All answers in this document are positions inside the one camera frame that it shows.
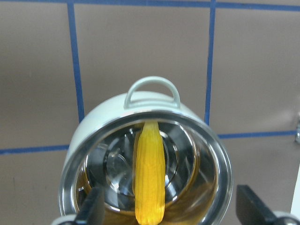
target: tile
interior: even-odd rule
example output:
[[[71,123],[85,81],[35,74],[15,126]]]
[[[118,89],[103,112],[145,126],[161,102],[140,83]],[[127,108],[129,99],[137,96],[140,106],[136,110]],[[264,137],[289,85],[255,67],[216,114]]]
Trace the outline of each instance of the tile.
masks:
[[[218,2],[234,2],[234,3],[257,3],[271,5],[291,5],[299,6],[298,0],[217,0]]]
[[[235,224],[236,186],[249,185],[273,211],[290,212],[297,173],[300,145],[293,136],[223,140],[234,178],[232,200],[222,225]]]
[[[219,134],[295,130],[300,14],[217,9],[210,125]]]
[[[0,149],[68,144],[78,125],[66,4],[0,2]]]
[[[86,113],[136,80],[158,75],[204,117],[208,8],[75,5],[75,15]]]
[[[0,156],[0,224],[50,225],[67,151]]]

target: yellow object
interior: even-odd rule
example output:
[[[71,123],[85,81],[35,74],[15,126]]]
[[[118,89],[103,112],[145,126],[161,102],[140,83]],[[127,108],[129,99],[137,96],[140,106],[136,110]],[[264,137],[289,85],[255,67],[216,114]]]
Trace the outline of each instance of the yellow object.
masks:
[[[145,122],[135,163],[135,218],[140,225],[157,225],[165,212],[165,154],[156,121]]]

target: pot handle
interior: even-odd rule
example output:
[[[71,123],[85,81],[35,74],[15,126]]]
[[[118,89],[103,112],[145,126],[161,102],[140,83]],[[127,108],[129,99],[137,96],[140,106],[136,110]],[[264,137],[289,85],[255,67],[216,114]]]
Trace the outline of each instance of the pot handle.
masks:
[[[158,83],[163,86],[166,86],[173,94],[173,101],[169,102],[169,101],[164,101],[164,100],[147,100],[147,99],[136,101],[136,102],[131,101],[132,94],[137,89],[142,87],[143,85],[146,85],[149,83]],[[147,105],[152,105],[152,104],[153,105],[159,104],[159,105],[164,105],[164,106],[168,106],[168,107],[180,108],[180,97],[179,97],[179,93],[178,93],[175,85],[171,81],[169,81],[163,77],[160,77],[160,76],[144,77],[144,78],[136,81],[129,89],[129,91],[125,97],[124,109],[140,107],[140,106],[147,106]]]

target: corn cob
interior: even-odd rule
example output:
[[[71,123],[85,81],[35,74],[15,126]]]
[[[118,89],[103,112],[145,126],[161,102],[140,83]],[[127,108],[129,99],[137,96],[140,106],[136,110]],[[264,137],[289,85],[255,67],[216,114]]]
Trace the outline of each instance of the corn cob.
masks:
[[[135,218],[157,225],[165,211],[165,154],[156,121],[145,122],[136,151]]]

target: metal pot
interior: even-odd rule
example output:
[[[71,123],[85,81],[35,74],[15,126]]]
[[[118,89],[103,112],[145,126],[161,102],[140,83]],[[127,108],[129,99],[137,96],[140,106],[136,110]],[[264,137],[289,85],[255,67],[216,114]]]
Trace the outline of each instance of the metal pot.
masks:
[[[166,86],[173,94],[137,91],[148,83]],[[166,161],[165,215],[162,225],[217,225],[228,207],[232,171],[218,136],[180,103],[167,79],[145,77],[93,109],[71,140],[60,189],[61,214],[77,213],[87,193],[102,186],[104,224],[138,224],[132,191],[135,135],[146,120],[157,120]]]

